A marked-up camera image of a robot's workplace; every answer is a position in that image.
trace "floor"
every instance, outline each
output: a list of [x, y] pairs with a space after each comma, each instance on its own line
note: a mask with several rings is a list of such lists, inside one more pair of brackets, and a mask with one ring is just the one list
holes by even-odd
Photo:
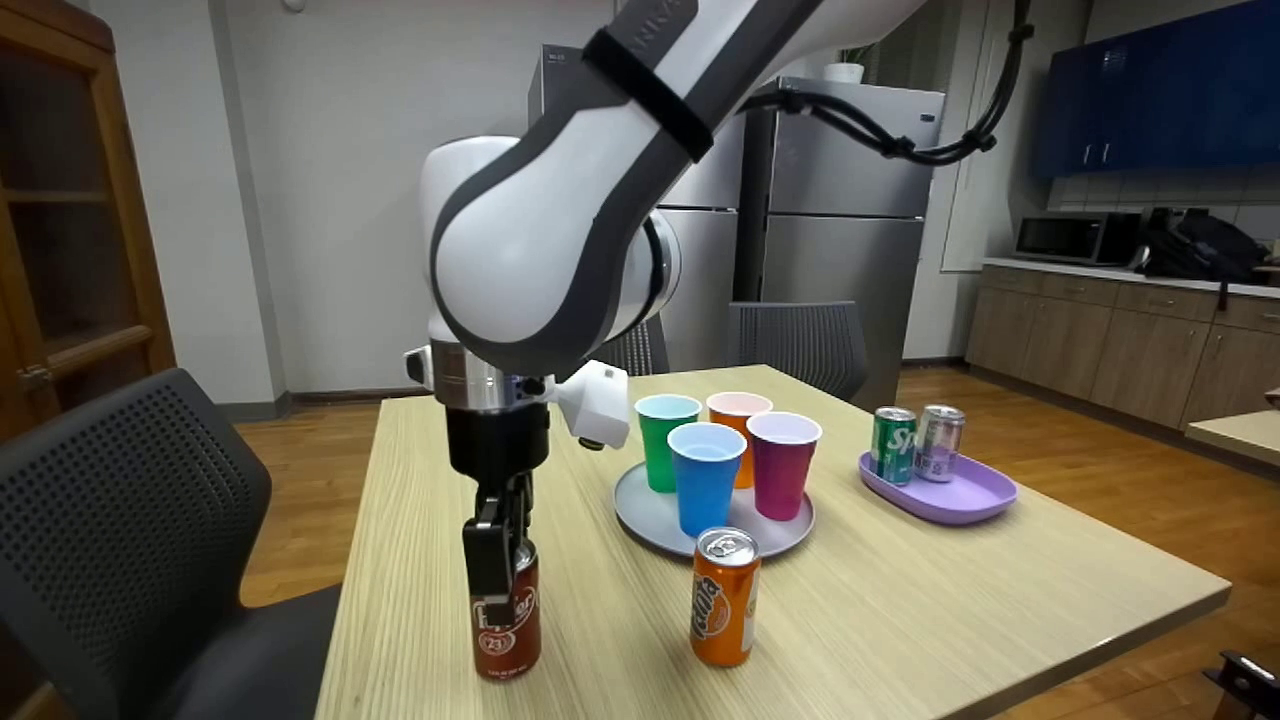
[[[900, 406], [924, 400], [967, 414], [964, 454], [1235, 585], [1219, 611], [1012, 710], [1012, 720], [1210, 715], [1219, 692], [1202, 668], [1223, 649], [1280, 668], [1280, 472], [1226, 465], [967, 369], [909, 369]], [[371, 424], [374, 400], [298, 406], [282, 422], [240, 424], [277, 475], [246, 603], [339, 580]]]

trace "wall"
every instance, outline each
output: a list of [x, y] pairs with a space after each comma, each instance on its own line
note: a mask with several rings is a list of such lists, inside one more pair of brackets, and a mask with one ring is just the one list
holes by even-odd
[[79, 0], [79, 7], [115, 31], [174, 359], [220, 406], [272, 406], [281, 377], [208, 0]]
[[422, 342], [420, 157], [521, 134], [541, 46], [610, 0], [215, 0], [287, 392], [402, 388]]
[[[1015, 97], [995, 127], [995, 147], [940, 168], [926, 198], [924, 249], [909, 320], [909, 359], [958, 358], [984, 257], [1012, 246], [1029, 207], [1043, 206], [1022, 174], [1035, 97], [1050, 54], [1078, 46], [1089, 0], [1030, 6], [1035, 38], [1022, 50]], [[877, 50], [877, 85], [942, 90], [942, 142], [988, 109], [1012, 24], [1007, 0], [926, 6], [903, 31]]]
[[[1089, 39], [1169, 24], [1226, 7], [1235, 0], [1114, 0], [1092, 6]], [[1264, 246], [1280, 246], [1280, 168], [1246, 174], [1105, 174], [1062, 178], [1046, 198], [1050, 212], [1145, 212], [1145, 207], [1210, 207]]]

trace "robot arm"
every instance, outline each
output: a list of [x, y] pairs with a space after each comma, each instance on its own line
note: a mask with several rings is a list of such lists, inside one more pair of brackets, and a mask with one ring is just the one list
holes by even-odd
[[448, 335], [504, 371], [551, 377], [639, 323], [670, 269], [635, 231], [697, 159], [699, 134], [706, 142], [762, 69], [835, 39], [877, 39], [920, 0], [829, 0], [795, 38], [817, 7], [631, 0], [601, 27], [582, 55], [610, 85], [582, 85], [547, 109], [428, 207], [428, 285]]

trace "purple plate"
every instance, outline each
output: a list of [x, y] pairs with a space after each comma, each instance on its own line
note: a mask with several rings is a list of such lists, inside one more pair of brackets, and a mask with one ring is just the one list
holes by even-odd
[[1005, 472], [976, 465], [971, 457], [953, 460], [946, 484], [891, 484], [877, 472], [872, 454], [860, 457], [860, 475], [877, 497], [932, 524], [978, 524], [1000, 516], [1015, 502], [1015, 484]]

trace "office chair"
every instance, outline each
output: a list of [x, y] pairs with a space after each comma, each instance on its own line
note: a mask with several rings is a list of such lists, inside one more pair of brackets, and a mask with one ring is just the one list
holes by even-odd
[[770, 363], [838, 400], [868, 386], [868, 346], [852, 299], [731, 305], [731, 346], [738, 363]]
[[242, 609], [267, 470], [187, 371], [0, 447], [0, 624], [86, 720], [313, 715], [335, 590]]

